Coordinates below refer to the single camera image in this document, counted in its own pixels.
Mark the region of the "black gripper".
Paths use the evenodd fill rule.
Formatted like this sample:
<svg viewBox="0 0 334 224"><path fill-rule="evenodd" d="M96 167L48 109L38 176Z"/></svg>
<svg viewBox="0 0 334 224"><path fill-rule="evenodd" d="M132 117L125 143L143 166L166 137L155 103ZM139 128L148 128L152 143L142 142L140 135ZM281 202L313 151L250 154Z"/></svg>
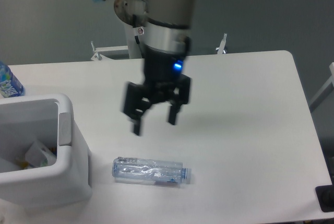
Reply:
<svg viewBox="0 0 334 224"><path fill-rule="evenodd" d="M133 133L141 134L141 119L152 104L169 101L168 122L176 124L181 106L189 103L191 78L183 75L184 53L160 52L144 46L144 83L126 84L123 113L133 123Z"/></svg>

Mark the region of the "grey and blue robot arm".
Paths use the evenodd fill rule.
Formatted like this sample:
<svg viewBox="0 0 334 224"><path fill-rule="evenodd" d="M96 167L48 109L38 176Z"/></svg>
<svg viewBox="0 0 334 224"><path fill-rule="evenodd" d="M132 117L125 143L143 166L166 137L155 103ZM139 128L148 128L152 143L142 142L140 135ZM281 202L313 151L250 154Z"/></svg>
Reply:
<svg viewBox="0 0 334 224"><path fill-rule="evenodd" d="M192 80L183 74L183 65L191 44L195 0L125 1L122 20L144 30L139 41L144 82L127 84L123 106L139 135L141 119L154 104L170 103L168 122L175 124L181 107L189 102Z"/></svg>

